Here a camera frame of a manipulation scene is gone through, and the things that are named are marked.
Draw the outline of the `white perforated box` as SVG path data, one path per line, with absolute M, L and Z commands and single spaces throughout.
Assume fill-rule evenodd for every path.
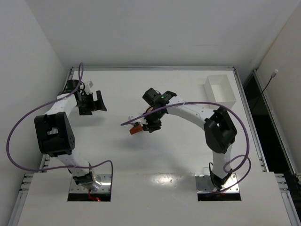
M 228 76 L 225 74 L 208 76 L 204 84 L 204 89 L 209 102 L 221 104 L 229 109 L 236 103 L 232 86 Z

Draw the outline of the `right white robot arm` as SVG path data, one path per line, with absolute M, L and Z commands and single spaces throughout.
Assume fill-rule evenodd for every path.
M 222 107 L 213 110 L 197 104 L 184 104 L 184 99 L 174 92 L 166 91 L 161 94 L 153 88 L 144 93 L 143 100 L 146 101 L 151 110 L 168 106 L 167 109 L 144 117 L 146 121 L 143 124 L 144 131 L 152 133 L 161 129 L 161 118 L 165 114 L 181 117 L 203 129 L 206 144 L 213 151 L 211 181 L 215 187 L 221 189 L 231 176 L 231 166 L 225 166 L 225 164 L 230 161 L 231 145 L 237 135 L 237 129 L 227 110 Z

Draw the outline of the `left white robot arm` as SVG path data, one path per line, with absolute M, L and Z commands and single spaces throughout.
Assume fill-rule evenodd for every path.
M 59 93 L 44 115 L 35 117 L 34 124 L 41 153 L 66 166 L 76 185 L 97 191 L 102 185 L 101 179 L 94 173 L 90 162 L 74 150 L 75 136 L 69 122 L 74 108 L 78 108 L 80 115 L 107 110 L 101 92 L 93 92 L 92 87 L 91 81 L 68 80 L 66 89 Z

